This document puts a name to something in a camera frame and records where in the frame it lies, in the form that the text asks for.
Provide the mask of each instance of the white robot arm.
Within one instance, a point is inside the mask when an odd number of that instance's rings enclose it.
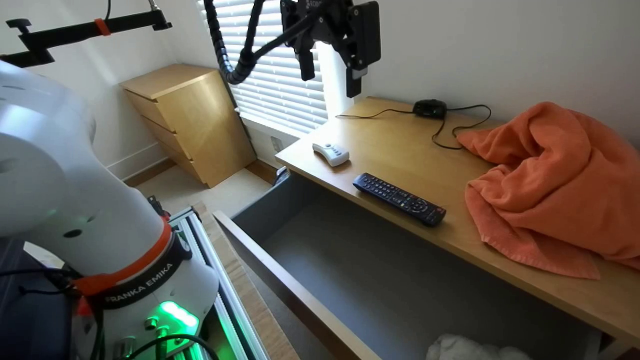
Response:
[[[144,322],[163,302],[201,320],[218,275],[96,159],[89,136],[77,96],[0,61],[0,238],[29,240],[80,271],[76,288],[104,312],[112,358],[124,337],[140,346],[155,335]]]

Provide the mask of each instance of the floor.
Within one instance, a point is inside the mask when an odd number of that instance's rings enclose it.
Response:
[[[203,187],[184,169],[171,166],[135,187],[146,196],[155,196],[163,210],[171,213],[189,208],[194,202],[203,202],[210,211],[219,210],[227,215],[236,215],[267,191],[271,183],[250,169],[239,169],[218,186]]]

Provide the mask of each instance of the small white object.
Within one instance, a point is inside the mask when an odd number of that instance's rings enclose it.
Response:
[[[64,262],[56,254],[32,241],[23,241],[21,249],[38,259],[44,267],[64,267]]]
[[[331,168],[347,159],[347,150],[329,142],[314,142],[314,151],[319,154]]]
[[[498,347],[491,343],[477,343],[469,337],[441,334],[425,350],[425,360],[531,360],[518,347]]]

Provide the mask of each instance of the black remote control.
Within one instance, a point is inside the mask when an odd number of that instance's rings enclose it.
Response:
[[[361,172],[355,179],[354,186],[365,193],[371,193],[374,198],[379,198],[381,202],[413,215],[416,220],[424,222],[425,226],[436,226],[441,222],[446,210],[417,198],[389,182],[384,182],[381,177],[375,177],[367,172]]]

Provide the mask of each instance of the orange towel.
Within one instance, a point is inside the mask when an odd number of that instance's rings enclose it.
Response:
[[[481,241],[573,277],[599,277],[592,252],[640,270],[640,154],[607,125],[543,102],[457,142],[498,164],[466,187]]]

